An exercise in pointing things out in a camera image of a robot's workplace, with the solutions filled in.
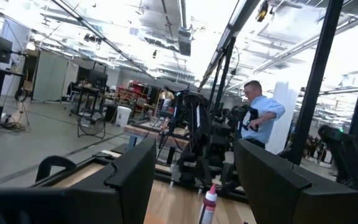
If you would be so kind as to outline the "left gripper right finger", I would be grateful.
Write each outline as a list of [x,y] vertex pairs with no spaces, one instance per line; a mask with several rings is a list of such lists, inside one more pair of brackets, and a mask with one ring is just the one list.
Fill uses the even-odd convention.
[[358,190],[243,139],[234,161],[257,223],[358,223]]

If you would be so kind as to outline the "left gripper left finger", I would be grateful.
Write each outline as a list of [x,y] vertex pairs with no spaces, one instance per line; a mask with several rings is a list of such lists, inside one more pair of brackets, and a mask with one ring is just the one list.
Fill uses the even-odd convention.
[[64,187],[0,188],[0,223],[143,223],[156,141],[145,138]]

